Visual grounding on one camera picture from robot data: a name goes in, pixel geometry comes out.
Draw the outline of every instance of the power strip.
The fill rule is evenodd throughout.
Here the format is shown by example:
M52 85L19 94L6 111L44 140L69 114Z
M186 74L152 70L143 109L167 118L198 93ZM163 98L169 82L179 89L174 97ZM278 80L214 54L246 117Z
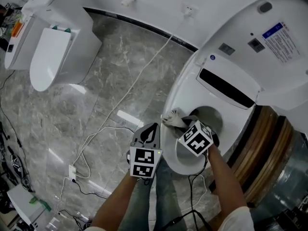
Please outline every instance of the power strip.
M68 166L68 177L71 180L76 180L76 167L73 165Z

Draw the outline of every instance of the black slot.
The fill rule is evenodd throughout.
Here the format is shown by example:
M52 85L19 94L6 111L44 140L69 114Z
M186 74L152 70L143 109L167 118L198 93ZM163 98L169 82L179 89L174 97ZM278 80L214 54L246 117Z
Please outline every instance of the black slot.
M246 108L250 108L255 104L254 101L248 98L240 90L236 89L233 85L229 84L227 81L223 80L217 75L214 75L206 69L201 70L199 77L207 84L226 95L228 98L233 99L234 101L245 106Z

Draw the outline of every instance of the jeans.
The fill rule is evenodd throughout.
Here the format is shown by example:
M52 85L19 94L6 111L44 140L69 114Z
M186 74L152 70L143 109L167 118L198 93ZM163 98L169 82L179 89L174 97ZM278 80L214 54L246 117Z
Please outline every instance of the jeans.
M153 179L147 186L144 185L143 180L137 182L118 231L149 231L149 200L152 183ZM162 159L156 171L156 223L154 231L160 231L171 220L180 216L182 213L171 179L171 169ZM184 219L167 228L167 231L186 230Z

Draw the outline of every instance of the gray marble floor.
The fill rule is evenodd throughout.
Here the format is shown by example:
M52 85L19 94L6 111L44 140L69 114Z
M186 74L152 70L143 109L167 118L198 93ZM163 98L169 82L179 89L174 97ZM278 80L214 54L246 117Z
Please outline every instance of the gray marble floor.
M35 91L28 71L16 71L0 91L1 105L11 120L24 146L26 162L36 195L51 207L56 215L64 176L68 165L76 159L80 148L96 132L106 116L128 91L142 67L166 42L153 32L114 18L91 14L94 33L103 42L86 78L78 85L55 85L45 92ZM159 122L168 92L192 52L175 42L165 49L145 69L127 98L112 112L104 126L135 130L140 122ZM10 71L4 70L4 52L0 52L0 87ZM125 112L138 122L129 122L117 115ZM23 156L16 144L13 130L2 113L0 120L11 135L9 145ZM84 192L109 196L128 170L125 154L132 132L123 129L105 129L86 147L84 155L91 168L89 179L80 179ZM84 160L76 162L78 172L88 174ZM190 206L187 177L174 174L181 209ZM204 193L203 179L194 183L195 203ZM65 181L59 209L76 216L91 218L104 202L94 195L82 195L78 186ZM219 211L217 197L207 192L196 209L207 220ZM57 215L59 230L77 230L73 219ZM155 220L155 183L150 199L150 227ZM193 229L192 217L186 218Z

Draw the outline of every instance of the wooden panel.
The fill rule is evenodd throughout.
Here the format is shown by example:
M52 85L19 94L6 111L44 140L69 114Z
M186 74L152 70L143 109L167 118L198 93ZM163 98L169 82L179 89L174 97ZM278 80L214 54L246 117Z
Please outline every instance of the wooden panel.
M237 169L240 167L241 163L244 161L244 159L245 159L251 145L253 144L255 137L257 136L258 132L263 130L264 127L266 126L267 119L269 118L269 116L270 116L269 107L262 107L259 119L257 120L256 125L255 125L255 127L254 127L245 147L243 148L242 152L240 153L240 155L236 159L235 163L231 167L233 173L235 173L237 171Z
M281 160L284 156L285 151L290 146L292 140L293 128L286 119L282 131L276 141L276 144L260 171L259 175L256 177L253 184L245 193L246 200L248 202L256 202L258 195L266 187L267 184L272 180L273 174L276 172L276 169L279 167Z
M238 179L240 185L243 185L250 175L251 171L255 168L259 159L262 157L264 150L272 136L275 128L278 116L270 107L264 107L265 117L261 121L261 125L257 131L255 137L251 137L252 143L247 145L249 150L246 153L243 161L239 167L234 172L236 178Z

